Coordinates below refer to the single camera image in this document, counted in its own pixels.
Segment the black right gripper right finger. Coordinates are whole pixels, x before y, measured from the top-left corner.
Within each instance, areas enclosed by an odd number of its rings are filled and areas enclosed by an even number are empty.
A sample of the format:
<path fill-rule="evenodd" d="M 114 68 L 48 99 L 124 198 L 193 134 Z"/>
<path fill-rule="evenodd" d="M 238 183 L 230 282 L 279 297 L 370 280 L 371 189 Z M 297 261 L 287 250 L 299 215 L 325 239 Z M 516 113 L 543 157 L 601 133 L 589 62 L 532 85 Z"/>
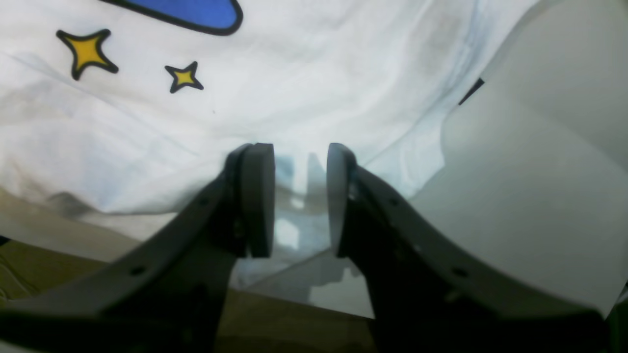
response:
<path fill-rule="evenodd" d="M 609 353 L 596 310 L 496 270 L 454 244 L 404 197 L 332 143 L 332 248 L 366 279 L 382 353 Z"/>

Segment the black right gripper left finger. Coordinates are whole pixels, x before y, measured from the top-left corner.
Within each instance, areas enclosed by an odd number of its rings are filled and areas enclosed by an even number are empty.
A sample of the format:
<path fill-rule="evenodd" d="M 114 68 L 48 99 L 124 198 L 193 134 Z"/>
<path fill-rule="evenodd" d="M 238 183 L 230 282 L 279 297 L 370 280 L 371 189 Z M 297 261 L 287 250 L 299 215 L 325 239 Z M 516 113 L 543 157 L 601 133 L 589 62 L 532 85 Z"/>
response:
<path fill-rule="evenodd" d="M 2 341 L 41 353 L 211 352 L 237 260 L 272 253 L 274 197 L 273 145 L 237 148 L 133 251 L 2 310 Z"/>

